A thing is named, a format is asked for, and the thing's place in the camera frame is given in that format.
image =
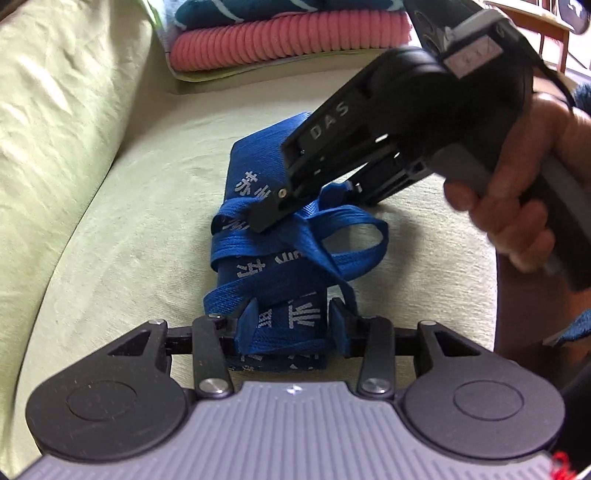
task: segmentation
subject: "blue cloth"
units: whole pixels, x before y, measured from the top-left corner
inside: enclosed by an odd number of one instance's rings
[[[229,314],[248,304],[235,336],[232,369],[323,368],[335,347],[327,332],[327,291],[339,286],[356,311],[348,281],[375,267],[386,253],[388,226],[364,210],[342,205],[345,184],[331,184],[318,200],[265,233],[248,228],[248,210],[286,182],[281,143],[309,116],[302,113],[236,142],[230,152],[224,202],[212,221],[211,266],[218,287],[203,300],[206,313]],[[331,254],[323,240],[350,225],[374,225],[382,241],[363,251]]]
[[[269,20],[286,12],[402,10],[402,0],[187,0],[175,14],[184,30]]]
[[[583,312],[579,318],[570,324],[569,328],[560,336],[556,346],[566,342],[574,342],[591,335],[591,310]]]

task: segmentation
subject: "sticker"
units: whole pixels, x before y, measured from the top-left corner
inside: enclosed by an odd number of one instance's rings
[[[503,49],[488,35],[484,35],[468,46],[458,50],[453,55],[450,55],[443,60],[443,63],[456,77],[461,79],[497,58],[502,53]]]

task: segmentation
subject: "light green fabric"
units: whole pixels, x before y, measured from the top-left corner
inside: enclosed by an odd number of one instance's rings
[[[31,336],[11,437],[17,469],[38,456],[24,421],[35,386],[149,319],[184,326],[202,313],[203,296],[215,287],[210,221],[222,202],[232,144],[315,109],[357,71],[305,67],[291,64],[282,79],[175,95],[160,51],[152,51],[118,158],[57,265]],[[376,214],[388,221],[391,242],[382,264],[354,284],[361,312],[407,327],[439,320],[492,347],[495,254],[469,219],[448,207],[442,180],[417,184]],[[355,246],[363,236],[343,240]],[[402,367],[408,381],[410,365]],[[335,358],[327,371],[295,378],[351,380],[358,368],[356,359]],[[173,376],[192,385],[189,358],[174,360]],[[245,378],[234,376],[237,384]]]
[[[151,27],[128,0],[30,0],[0,24],[0,469],[47,284],[121,143]],[[43,349],[55,343],[43,342]]]

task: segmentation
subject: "wooden furniture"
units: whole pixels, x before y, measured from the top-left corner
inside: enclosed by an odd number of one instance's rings
[[[569,54],[569,35],[571,27],[568,23],[538,5],[523,0],[484,0],[484,3],[497,7],[520,28],[538,32],[540,39],[540,56],[544,50],[544,39],[553,38],[560,42],[560,55],[557,70],[566,71],[566,58]],[[549,0],[543,0],[543,6],[549,7]]]

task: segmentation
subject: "gray plastic base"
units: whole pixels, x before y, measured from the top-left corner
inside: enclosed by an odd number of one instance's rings
[[[547,480],[550,468],[542,453],[503,465],[447,458],[419,442],[391,405],[355,397],[344,382],[246,382],[232,397],[198,403],[150,453],[108,465],[45,456],[19,479]]]

